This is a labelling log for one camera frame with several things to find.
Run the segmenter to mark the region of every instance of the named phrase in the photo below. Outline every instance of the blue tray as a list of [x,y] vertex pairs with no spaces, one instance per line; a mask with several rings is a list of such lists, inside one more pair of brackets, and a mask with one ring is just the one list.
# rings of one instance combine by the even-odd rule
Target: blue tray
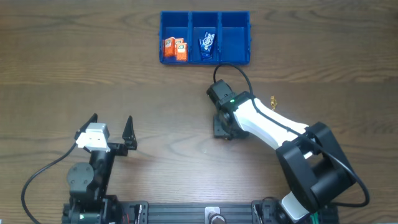
[[[251,52],[250,28],[250,12],[248,11],[162,11],[160,13],[159,60],[164,64],[248,64]],[[211,60],[201,59],[198,39],[203,39],[205,32],[216,34]],[[175,57],[163,56],[162,42],[169,37],[184,38],[188,44],[186,62],[179,62]]]

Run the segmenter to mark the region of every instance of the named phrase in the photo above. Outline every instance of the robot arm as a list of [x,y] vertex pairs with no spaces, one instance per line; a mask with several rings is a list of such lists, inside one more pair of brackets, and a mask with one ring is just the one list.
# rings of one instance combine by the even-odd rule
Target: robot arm
[[[355,184],[356,181],[324,153],[323,159],[315,166],[306,161],[313,154],[321,153],[314,147],[314,144],[318,144],[352,170],[326,125],[317,123],[307,126],[291,121],[270,110],[246,91],[237,95],[223,80],[210,86],[207,94],[218,110],[214,117],[216,138],[245,138],[251,133],[275,149],[291,189],[278,204],[279,217],[284,217],[278,220],[279,223],[298,223],[304,220]],[[303,141],[296,134],[259,114],[253,107],[251,98],[254,98],[257,108],[266,116],[309,138],[313,143]]]

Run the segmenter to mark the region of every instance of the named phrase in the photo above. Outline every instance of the wooden tabletop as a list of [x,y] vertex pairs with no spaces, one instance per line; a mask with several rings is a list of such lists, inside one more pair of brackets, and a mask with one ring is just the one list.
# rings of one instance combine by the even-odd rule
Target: wooden tabletop
[[[289,187],[274,150],[258,138],[213,138],[205,94],[214,66],[159,63],[159,14],[251,12],[243,69],[264,104],[333,130],[371,194],[340,208],[341,223],[398,222],[398,3],[391,1],[0,2],[0,219],[30,223],[25,181],[64,154],[93,113],[122,142],[132,115],[138,150],[115,160],[109,194],[149,202],[251,202]],[[220,78],[247,86],[232,68]],[[26,201],[42,223],[60,223],[66,175],[89,154],[75,149],[40,174]],[[355,185],[336,200],[361,202]]]

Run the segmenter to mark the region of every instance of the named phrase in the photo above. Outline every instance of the small gold object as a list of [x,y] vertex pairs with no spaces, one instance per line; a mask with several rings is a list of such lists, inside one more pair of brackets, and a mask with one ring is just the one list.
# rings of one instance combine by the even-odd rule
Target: small gold object
[[271,106],[273,111],[275,110],[276,105],[278,105],[278,101],[275,99],[275,96],[271,96]]

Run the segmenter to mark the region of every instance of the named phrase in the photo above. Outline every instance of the orange tic tac box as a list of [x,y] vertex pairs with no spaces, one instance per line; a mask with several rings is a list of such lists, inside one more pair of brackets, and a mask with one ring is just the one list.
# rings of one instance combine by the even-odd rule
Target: orange tic tac box
[[175,51],[175,39],[170,37],[164,40],[164,57],[174,56]]
[[175,50],[174,55],[177,56],[177,44],[184,43],[184,38],[176,38],[175,39]]
[[187,50],[187,43],[181,43],[177,44],[177,54],[176,54],[176,59],[178,61],[187,61],[187,55],[188,55],[188,50]]

